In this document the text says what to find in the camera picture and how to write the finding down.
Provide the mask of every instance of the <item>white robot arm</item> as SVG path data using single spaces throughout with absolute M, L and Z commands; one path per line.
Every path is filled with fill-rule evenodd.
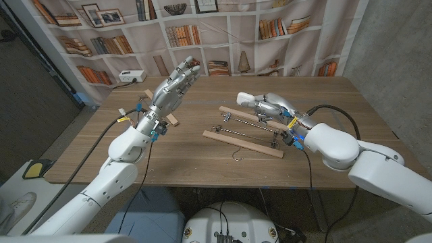
M 335 171 L 349 170 L 357 186 L 404 205 L 432 223 L 432 182 L 404 167 L 402 156 L 391 148 L 355 139 L 324 123 L 301 115 L 284 98 L 269 93 L 253 96 L 241 92 L 237 104 L 256 111 L 261 122 L 274 118 L 287 125 L 283 141 L 312 152 L 319 151 L 323 162 Z
M 167 122 L 162 118 L 174 111 L 183 96 L 196 82 L 200 66 L 191 67 L 186 58 L 155 91 L 150 111 L 144 113 L 136 127 L 130 126 L 108 149 L 108 159 L 98 176 L 75 198 L 49 218 L 32 235 L 66 235 L 80 233 L 99 210 L 114 196 L 135 182 L 135 163 L 159 135 L 165 135 Z

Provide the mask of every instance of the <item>wooden plank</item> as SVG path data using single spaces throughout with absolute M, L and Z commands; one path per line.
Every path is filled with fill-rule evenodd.
M 217 134 L 215 132 L 209 132 L 209 131 L 204 131 L 204 133 L 202 135 L 206 138 L 211 138 L 211 139 L 218 140 L 221 142 L 226 142 L 226 143 L 229 143 L 232 145 L 241 146 L 242 148 L 250 149 L 250 150 L 253 150 L 256 152 L 260 152 L 260 153 L 264 153 L 266 155 L 271 155 L 271 156 L 278 157 L 281 159 L 284 157 L 283 151 L 279 151 L 279 150 L 274 149 L 274 148 L 265 147 L 263 145 L 255 144 L 253 142 L 248 142 L 248 141 L 244 141 L 241 139 L 232 138 L 230 136 L 225 136 L 222 134 Z
M 224 112 L 230 112 L 232 115 L 236 115 L 236 116 L 244 118 L 244 119 L 249 119 L 253 122 L 258 122 L 258 117 L 255 115 L 247 114 L 245 112 L 237 111 L 235 109 L 231 109 L 231 108 L 224 107 L 224 106 L 219 107 L 219 110 L 224 111 Z M 275 122 L 275 121 L 268 121 L 267 125 L 269 127 L 276 128 L 276 129 L 283 130 L 283 131 L 288 130 L 287 126 L 280 124 L 278 122 Z
M 153 99 L 153 93 L 150 91 L 150 90 L 144 90 L 144 93 L 150 98 L 150 99 Z M 178 120 L 173 116 L 173 114 L 169 114 L 169 115 L 167 115 L 167 119 L 169 120 L 169 122 L 171 122 L 171 124 L 173 125 L 173 126 L 176 126 L 176 125 L 178 125 L 178 124 L 180 124 L 179 122 L 178 122 Z

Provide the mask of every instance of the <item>wire hanger hook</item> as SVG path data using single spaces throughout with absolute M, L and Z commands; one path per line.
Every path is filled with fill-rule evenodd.
M 234 158 L 234 155 L 235 155 L 238 151 L 240 151 L 241 148 L 242 148 L 242 147 L 239 146 L 239 147 L 238 147 L 238 150 L 237 150 L 236 152 L 232 153 L 232 159 L 233 159 L 233 160 L 235 160 L 235 161 L 241 161 L 241 160 L 243 159 L 243 158 L 239 158 L 239 159 Z

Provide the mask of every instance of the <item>bookshelf wallpaper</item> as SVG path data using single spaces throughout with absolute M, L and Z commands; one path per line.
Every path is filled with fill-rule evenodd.
M 101 104 L 122 70 L 341 76 L 368 0 L 22 0 Z

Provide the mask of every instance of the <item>robot finger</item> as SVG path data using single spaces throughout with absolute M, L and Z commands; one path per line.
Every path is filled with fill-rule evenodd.
M 187 57 L 183 62 L 181 62 L 175 69 L 174 71 L 171 73 L 171 75 L 169 75 L 169 78 L 171 80 L 175 80 L 176 78 L 178 78 L 179 76 L 181 76 L 184 71 L 186 71 L 188 69 L 188 66 L 190 64 L 190 62 L 193 60 L 192 56 Z

